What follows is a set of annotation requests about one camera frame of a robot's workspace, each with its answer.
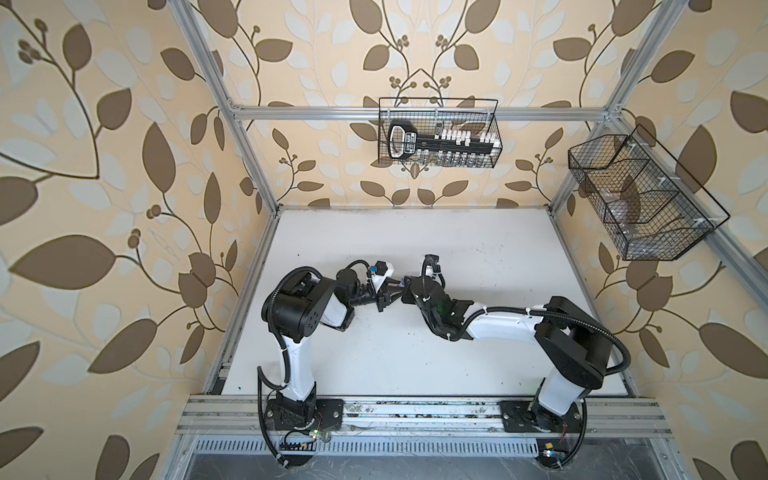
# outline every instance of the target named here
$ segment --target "wallpaper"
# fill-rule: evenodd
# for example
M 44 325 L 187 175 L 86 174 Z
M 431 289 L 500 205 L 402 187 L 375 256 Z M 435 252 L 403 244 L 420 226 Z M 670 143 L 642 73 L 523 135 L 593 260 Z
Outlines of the wallpaper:
M 278 203 L 311 207 L 547 205 L 568 172 L 568 148 L 588 133 L 578 121 L 501 122 L 495 168 L 444 168 L 377 159 L 372 123 L 249 121 L 246 127 Z
M 266 211 L 198 71 L 162 2 L 0 0 L 2 478 L 150 478 L 202 389 Z
M 232 99 L 360 106 L 365 96 L 602 106 L 654 0 L 192 0 Z

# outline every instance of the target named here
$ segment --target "white leaf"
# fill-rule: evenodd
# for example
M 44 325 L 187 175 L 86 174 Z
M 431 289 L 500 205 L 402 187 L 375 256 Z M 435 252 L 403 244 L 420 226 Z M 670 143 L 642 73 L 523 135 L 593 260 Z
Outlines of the white leaf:
M 685 123 L 690 127 L 698 127 L 713 120 L 721 111 L 723 111 L 723 101 L 719 98 L 710 98 L 698 104 L 685 119 Z
M 325 155 L 335 155 L 337 157 L 339 156 L 339 148 L 331 140 L 321 140 L 317 142 L 317 147 Z
M 554 54 L 552 47 L 542 50 L 533 62 L 534 67 L 549 68 L 558 63 L 558 56 Z
M 739 193 L 748 194 L 768 183 L 768 157 L 760 155 L 748 163 L 739 177 Z
M 552 15 L 550 18 L 547 18 L 541 23 L 541 26 L 538 28 L 538 33 L 536 34 L 536 41 L 544 40 L 545 38 L 549 38 L 555 33 L 557 33 L 558 30 L 560 30 L 560 27 L 563 26 L 563 21 L 565 20 L 565 12 L 559 12 L 554 15 Z
M 293 36 L 299 40 L 310 40 L 310 30 L 306 27 L 306 23 L 304 23 L 301 18 L 295 16 L 291 12 L 286 12 L 285 19 L 286 27 L 288 27 L 288 30 L 293 34 Z
M 118 159 L 109 152 L 101 154 L 101 178 L 118 190 L 125 190 L 128 183 L 125 169 L 120 165 Z
M 104 235 L 114 237 L 117 235 L 125 235 L 130 232 L 134 227 L 134 216 L 129 212 L 120 212 L 112 219 L 112 223 L 109 224 L 109 228 L 104 232 Z
M 0 143 L 0 151 L 34 167 L 45 167 L 56 158 L 56 154 L 47 147 L 26 138 L 12 138 L 3 141 Z
M 346 63 L 344 60 L 337 63 L 331 69 L 331 78 L 333 79 L 333 84 L 339 88 L 346 84 Z
M 496 84 L 500 87 L 503 87 L 507 84 L 507 81 L 509 81 L 510 75 L 512 75 L 512 70 L 509 68 L 509 65 L 507 65 L 507 62 L 499 60 L 496 64 L 496 71 L 493 74 L 493 78 L 496 80 Z
M 148 393 L 149 385 L 145 385 L 139 390 L 129 393 L 124 399 L 118 402 L 109 416 L 119 417 L 129 413 L 131 410 L 135 409 L 142 400 L 144 400 L 144 397 L 146 397 Z
M 753 423 L 757 420 L 757 417 L 751 410 L 729 396 L 710 390 L 710 397 L 712 397 L 712 400 L 714 400 L 717 406 L 720 407 L 720 411 L 727 413 L 736 420 L 746 423 Z
M 528 13 L 518 12 L 518 30 L 531 31 L 531 20 L 528 18 Z
M 157 364 L 160 368 L 168 370 L 170 368 L 170 353 L 168 350 L 165 347 L 158 346 L 155 349 L 155 355 L 157 356 Z
M 339 168 L 334 164 L 319 164 L 317 168 L 325 178 L 339 178 L 341 176 Z
M 715 31 L 707 37 L 704 44 L 704 58 L 707 63 L 716 67 L 724 64 L 736 50 L 739 35 L 731 28 Z
M 152 410 L 149 418 L 147 418 L 147 423 L 144 424 L 144 431 L 149 432 L 160 425 L 160 423 L 165 420 L 166 415 L 168 415 L 168 410 L 170 410 L 171 405 L 173 405 L 173 402 L 170 400 L 165 400 L 157 405 L 154 410 Z
M 746 90 L 768 77 L 768 52 L 753 51 L 739 58 L 723 78 L 731 90 Z
M 352 35 L 354 35 L 356 28 L 357 28 L 357 25 L 355 25 L 355 22 L 340 22 L 333 29 L 333 34 L 331 35 L 331 42 L 334 45 L 341 45 L 342 43 L 347 43 L 347 41 L 350 38 L 352 38 Z
M 75 385 L 80 383 L 88 374 L 91 363 L 76 353 L 70 353 L 54 363 L 47 372 L 42 374 L 43 380 L 53 385 Z
M 64 100 L 64 123 L 72 136 L 80 140 L 88 133 L 88 123 L 85 120 L 78 99 L 70 95 Z
M 683 368 L 683 373 L 686 375 L 695 372 L 699 368 L 699 360 L 701 354 L 694 350 L 683 355 L 683 361 L 680 362 L 680 366 Z
M 136 85 L 138 76 L 125 55 L 114 48 L 105 48 L 96 56 L 96 65 L 101 73 L 109 78 L 112 83 L 122 88 L 130 88 Z
M 128 30 L 125 38 L 128 42 L 128 48 L 140 63 L 147 64 L 152 61 L 154 47 L 152 35 L 147 30 L 142 27 L 133 27 Z
M 331 28 L 331 14 L 324 13 L 317 22 L 317 33 L 325 33 Z
M 69 184 L 69 193 L 86 207 L 94 210 L 106 210 L 112 202 L 101 184 L 88 181 L 73 181 Z
M 142 214 L 149 208 L 149 190 L 146 185 L 131 197 L 129 204 L 135 214 Z

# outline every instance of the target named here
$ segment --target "black wire basket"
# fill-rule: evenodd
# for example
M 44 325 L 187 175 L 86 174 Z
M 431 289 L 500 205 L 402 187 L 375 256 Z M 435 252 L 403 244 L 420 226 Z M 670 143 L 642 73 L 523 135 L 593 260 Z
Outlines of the black wire basket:
M 379 163 L 493 168 L 503 148 L 497 106 L 480 98 L 382 97 Z
M 652 146 L 674 161 L 674 173 L 656 163 Z M 642 125 L 630 135 L 603 135 L 572 147 L 568 168 L 623 260 L 676 260 L 730 218 Z M 702 200 L 717 212 L 705 212 Z

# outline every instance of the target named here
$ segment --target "brown leaf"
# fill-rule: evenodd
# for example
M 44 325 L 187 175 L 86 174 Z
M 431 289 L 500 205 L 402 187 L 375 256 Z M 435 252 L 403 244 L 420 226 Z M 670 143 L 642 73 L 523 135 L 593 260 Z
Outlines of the brown leaf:
M 72 70 L 80 70 L 88 64 L 91 60 L 91 39 L 82 24 L 78 23 L 67 30 L 61 50 L 64 52 L 64 60 Z
M 722 323 L 705 323 L 699 337 L 725 366 L 747 376 L 768 379 L 768 355 L 752 340 Z
M 203 141 L 205 137 L 205 130 L 208 128 L 208 116 L 205 114 L 198 114 L 192 119 L 192 125 L 190 126 L 190 142 L 192 145 L 197 145 Z
M 544 148 L 549 150 L 550 148 L 554 147 L 558 144 L 560 139 L 563 138 L 563 127 L 560 127 L 559 129 L 552 132 L 552 135 L 550 135 L 547 138 L 547 141 L 544 142 Z
M 198 325 L 192 330 L 190 337 L 187 339 L 187 345 L 184 346 L 184 351 L 181 353 L 180 365 L 192 360 L 192 357 L 200 349 L 200 344 L 203 342 L 205 336 L 205 329 L 202 325 Z
M 42 434 L 43 429 L 40 427 L 22 427 L 0 432 L 0 468 L 5 467 L 16 457 L 26 452 Z
M 568 203 L 566 204 L 566 207 L 568 208 L 568 214 L 573 217 L 574 212 L 576 211 L 576 197 L 574 197 L 573 194 L 568 197 Z
M 155 465 L 157 465 L 158 458 L 160 458 L 159 453 L 148 457 L 136 467 L 128 480 L 149 480 L 152 477 Z
M 623 37 L 637 28 L 654 7 L 654 0 L 621 0 L 611 19 L 611 30 Z
M 308 172 L 312 170 L 316 164 L 317 162 L 315 162 L 314 160 L 305 160 L 301 162 L 299 166 L 296 167 L 296 169 L 300 172 Z
M 453 61 L 462 70 L 477 70 L 480 68 L 480 59 L 471 45 L 456 45 L 453 51 Z
M 577 61 L 586 58 L 592 50 L 592 43 L 586 38 L 569 37 L 555 40 L 552 44 L 554 54 L 561 60 Z
M 694 458 L 694 465 L 697 472 L 699 472 L 701 480 L 726 480 L 725 476 L 717 468 L 714 468 L 704 460 Z
M 598 247 L 598 259 L 600 259 L 600 266 L 603 267 L 603 271 L 610 275 L 614 272 L 614 256 L 608 251 L 608 248 L 604 243 L 600 242 Z
M 237 33 L 237 11 L 230 0 L 197 0 L 205 21 L 219 35 L 232 38 Z
M 643 344 L 643 348 L 650 359 L 664 368 L 670 368 L 670 363 L 669 360 L 667 360 L 667 354 L 664 353 L 664 348 L 661 347 L 659 340 L 649 329 L 643 328 L 640 331 L 640 343 Z
M 411 190 L 409 188 L 397 190 L 394 194 L 392 194 L 392 203 L 395 205 L 403 205 L 410 196 Z
M 125 472 L 130 457 L 128 440 L 119 435 L 109 435 L 96 465 L 96 480 L 118 480 Z
M 0 357 L 0 402 L 27 376 L 40 353 L 40 341 L 20 346 Z
M 248 197 L 253 195 L 253 181 L 250 179 L 250 177 L 245 177 L 240 181 L 240 189 Z
M 639 290 L 648 280 L 656 276 L 657 260 L 632 260 L 627 268 L 627 285 Z
M 519 180 L 516 182 L 510 182 L 508 184 L 504 184 L 505 187 L 507 187 L 509 190 L 514 190 L 516 192 L 525 192 L 527 190 L 530 190 L 533 185 L 531 185 L 531 182 L 527 180 Z
M 379 139 L 379 133 L 368 124 L 349 124 L 349 127 L 363 140 L 376 141 Z
M 131 113 L 131 89 L 113 91 L 99 99 L 96 104 L 96 116 L 102 127 L 117 130 Z
M 331 200 L 329 198 L 318 198 L 317 200 L 312 200 L 307 204 L 308 207 L 330 207 L 331 206 Z
M 280 38 L 265 38 L 256 44 L 256 56 L 264 61 L 283 61 L 288 58 L 293 43 Z
M 216 134 L 216 142 L 219 144 L 219 149 L 224 151 L 224 123 L 220 118 L 214 118 L 214 133 Z
M 52 288 L 79 290 L 104 278 L 114 261 L 112 250 L 95 238 L 66 235 L 28 251 L 8 271 Z
M 216 223 L 216 220 L 219 219 L 219 212 L 221 212 L 221 189 L 215 173 L 210 174 L 208 184 L 205 186 L 203 210 L 208 223 L 211 225 Z
M 230 249 L 227 251 L 227 258 L 224 260 L 224 268 L 227 272 L 231 272 L 235 267 L 235 260 L 237 260 L 237 240 L 232 240 Z
M 672 277 L 655 276 L 637 291 L 637 304 L 649 312 L 661 310 L 672 294 Z
M 367 34 L 377 33 L 382 28 L 382 11 L 372 0 L 349 0 L 352 18 Z
M 568 100 L 551 101 L 546 105 L 542 105 L 542 108 L 570 108 L 571 102 Z
M 457 180 L 455 182 L 451 182 L 450 184 L 443 187 L 442 196 L 455 197 L 456 195 L 466 190 L 468 185 L 469 180 Z
M 656 146 L 656 125 L 654 125 L 654 122 L 648 118 L 648 117 L 637 117 L 634 120 L 635 125 L 640 125 L 640 127 L 637 129 L 637 133 L 640 135 L 640 137 L 648 142 L 649 147 L 655 147 Z
M 425 205 L 432 205 L 435 203 L 435 194 L 431 190 L 419 188 L 416 191 L 416 196 L 419 197 L 419 201 Z
M 290 147 L 290 144 L 288 143 L 288 139 L 285 135 L 283 135 L 279 130 L 276 128 L 272 129 L 272 139 L 275 140 L 275 143 L 280 146 L 283 150 L 288 150 Z
M 519 159 L 515 160 L 515 166 L 519 170 L 523 170 L 523 171 L 531 171 L 531 170 L 533 170 L 533 163 L 531 163 L 531 162 L 529 162 L 527 160 L 523 160 L 522 158 L 519 158 Z
M 168 67 L 168 70 L 181 80 L 189 81 L 194 78 L 192 61 L 187 57 L 187 54 L 178 48 L 166 48 L 160 52 L 160 56 L 163 58 L 163 63 Z
M 302 192 L 313 192 L 315 190 L 319 190 L 320 188 L 323 188 L 323 184 L 318 184 L 317 182 L 299 182 L 298 185 L 296 185 L 299 190 Z
M 388 61 L 389 47 L 387 45 L 373 45 L 362 61 L 362 69 L 367 71 L 381 70 Z
M 0 177 L 0 225 L 16 220 L 38 201 L 35 182 L 21 177 Z
M 149 179 L 159 191 L 167 193 L 176 179 L 176 161 L 165 135 L 155 123 L 144 136 L 141 156 Z
M 656 83 L 666 83 L 681 76 L 688 65 L 694 60 L 694 54 L 685 50 L 671 51 L 656 63 L 650 73 L 650 79 Z
M 768 130 L 768 100 L 757 95 L 735 91 L 730 94 L 730 113 L 751 134 Z
M 621 69 L 619 70 L 621 74 L 623 74 L 624 70 L 627 69 L 627 65 L 629 65 L 630 60 L 632 60 L 632 56 L 634 55 L 634 53 L 635 53 L 635 49 L 630 48 L 629 50 L 627 50 L 627 53 L 624 54 L 624 60 L 621 61 Z
M 384 197 L 386 195 L 384 187 L 382 187 L 380 184 L 377 184 L 376 182 L 362 180 L 360 181 L 360 188 L 362 188 L 362 191 L 366 192 L 371 197 Z
M 514 200 L 509 200 L 508 198 L 499 198 L 496 200 L 496 208 L 515 208 L 520 207 L 520 204 L 518 204 Z
M 710 132 L 703 125 L 695 130 L 680 152 L 675 173 L 694 193 L 699 191 L 717 165 L 717 147 Z
M 211 286 L 216 281 L 216 265 L 207 253 L 195 252 L 190 255 L 190 265 L 200 282 Z
M 467 9 L 464 26 L 469 33 L 480 33 L 488 28 L 498 12 L 501 0 L 476 0 Z
M 91 373 L 112 373 L 124 369 L 147 351 L 156 333 L 157 324 L 151 319 L 136 320 L 118 332 L 101 349 L 91 366 L 88 367 L 88 371 Z
M 739 480 L 768 478 L 765 453 L 754 440 L 744 440 L 733 447 L 730 451 L 730 466 Z

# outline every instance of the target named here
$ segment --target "black cable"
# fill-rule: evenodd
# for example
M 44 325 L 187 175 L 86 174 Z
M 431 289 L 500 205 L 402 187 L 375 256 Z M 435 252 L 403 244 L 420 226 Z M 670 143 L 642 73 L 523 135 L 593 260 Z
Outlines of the black cable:
M 614 373 L 623 372 L 629 367 L 631 356 L 629 353 L 629 350 L 626 346 L 619 340 L 613 333 L 605 329 L 602 325 L 594 325 L 592 323 L 587 323 L 584 320 L 574 318 L 570 315 L 566 315 L 564 313 L 559 312 L 551 312 L 549 310 L 527 310 L 524 308 L 516 308 L 513 306 L 490 306 L 484 310 L 478 310 L 477 312 L 474 312 L 472 315 L 467 318 L 467 320 L 462 325 L 462 328 L 459 329 L 459 331 L 455 335 L 451 335 L 449 340 L 452 342 L 456 342 L 460 340 L 464 334 L 467 331 L 467 328 L 469 327 L 469 324 L 472 323 L 472 320 L 476 319 L 480 315 L 484 313 L 493 313 L 493 312 L 508 312 L 508 313 L 517 313 L 520 315 L 532 315 L 532 316 L 540 316 L 543 318 L 551 318 L 551 319 L 559 319 L 564 321 L 568 326 L 583 326 L 586 329 L 589 329 L 592 332 L 600 333 L 605 338 L 609 339 L 611 343 L 614 344 L 614 346 L 621 352 L 621 362 L 618 365 L 612 366 L 609 369 L 605 370 L 605 375 L 613 375 Z

